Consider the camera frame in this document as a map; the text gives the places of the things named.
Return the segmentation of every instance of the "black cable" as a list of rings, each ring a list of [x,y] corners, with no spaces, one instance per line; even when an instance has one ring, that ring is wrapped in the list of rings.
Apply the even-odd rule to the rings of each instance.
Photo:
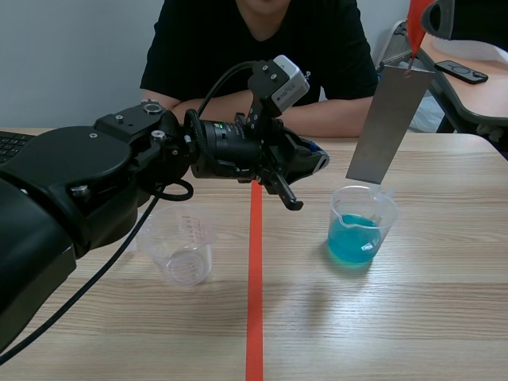
[[[194,188],[187,181],[180,179],[180,180],[174,181],[172,184],[180,185],[183,189],[185,189],[187,191],[187,193],[185,193],[185,194],[168,194],[168,193],[164,193],[161,190],[147,190],[147,189],[144,189],[144,191],[146,191],[149,194],[151,194],[152,196],[156,196],[164,201],[176,201],[176,202],[187,201],[187,200],[190,200],[192,198],[192,196],[194,196]]]
[[[65,302],[63,306],[61,306],[43,325],[37,328],[35,331],[30,333],[25,339],[17,343],[14,347],[12,347],[9,351],[0,356],[0,366],[5,364],[7,361],[16,356],[23,349],[32,344],[36,339],[39,338],[44,332],[50,329],[70,308],[81,299],[85,293],[92,288],[93,285],[97,283],[97,281],[114,265],[114,263],[120,258],[123,252],[127,249],[130,243],[133,241],[136,234],[140,231],[141,226],[147,220],[150,213],[155,208],[157,202],[159,201],[158,197],[155,197],[148,208],[141,216],[140,220],[134,226],[133,231],[129,234],[127,239],[123,244],[121,244],[120,248],[114,253],[114,255],[102,266],[102,268],[97,271],[97,273],[88,280],[69,300]]]
[[[242,71],[244,69],[252,69],[255,63],[256,61],[242,62],[239,63],[238,65],[231,67],[226,73],[224,73],[222,77],[219,78],[219,80],[210,89],[206,97],[203,99],[203,102],[198,109],[198,116],[201,117],[201,114],[203,114],[203,110],[205,109],[206,105],[208,105],[210,99],[215,95],[215,93],[221,88],[224,82],[227,81],[231,75],[236,74],[237,72]]]

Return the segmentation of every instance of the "person's arm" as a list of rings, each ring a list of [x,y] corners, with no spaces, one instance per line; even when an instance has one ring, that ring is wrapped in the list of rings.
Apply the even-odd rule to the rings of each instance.
[[[181,102],[178,99],[144,90],[144,99],[156,99],[183,123],[188,109],[197,110],[202,99]],[[367,117],[372,98],[344,101],[332,99],[307,106],[292,107],[280,119],[298,135],[306,137],[358,137]],[[213,98],[205,108],[202,119],[233,122],[236,113],[248,114],[252,104],[250,90]]]
[[[191,99],[186,102],[181,102],[178,99],[150,90],[143,90],[142,98],[157,100],[162,107],[170,110],[178,118],[180,123],[183,123],[185,112],[188,109],[198,110],[203,102],[202,99]],[[203,111],[201,119],[207,121],[234,122],[235,114],[244,113],[247,115],[251,104],[252,92],[250,90],[212,98]]]
[[[288,129],[306,137],[358,137],[371,102],[372,97],[331,99],[290,108],[281,119]]]

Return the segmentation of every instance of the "table surface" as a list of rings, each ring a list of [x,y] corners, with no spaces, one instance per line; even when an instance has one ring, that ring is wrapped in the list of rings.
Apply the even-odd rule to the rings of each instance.
[[[489,76],[485,83],[470,85],[444,73],[456,93],[457,100],[461,103],[456,106],[462,106],[467,112],[475,114],[476,117],[508,118],[508,97],[506,96],[508,93],[508,66],[496,61],[465,60],[444,54],[433,47],[433,38],[426,35],[421,49],[434,63],[451,60]]]
[[[370,268],[353,271],[330,265],[324,245],[356,141],[318,142],[332,162],[293,186],[302,211],[264,195],[264,378],[505,380],[506,161],[480,137],[406,135],[383,183],[399,220]],[[189,180],[218,234],[207,282],[167,286],[143,252],[127,253],[0,379],[244,380],[250,187]],[[26,332],[117,247],[82,258]]]

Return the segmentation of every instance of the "measuring cup with blue liquid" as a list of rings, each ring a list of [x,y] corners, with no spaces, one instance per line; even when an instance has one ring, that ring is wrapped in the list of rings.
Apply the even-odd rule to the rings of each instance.
[[[380,186],[351,186],[332,195],[328,246],[339,262],[364,264],[372,260],[397,220],[393,190]]]

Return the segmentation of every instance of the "clear plastic cup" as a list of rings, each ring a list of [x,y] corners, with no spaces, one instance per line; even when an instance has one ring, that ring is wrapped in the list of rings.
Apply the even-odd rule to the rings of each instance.
[[[206,212],[175,204],[152,214],[138,237],[141,249],[173,284],[194,286],[212,269],[215,233]]]
[[[393,191],[380,186],[352,186],[332,195],[328,246],[339,261],[352,264],[369,262],[398,216]]]

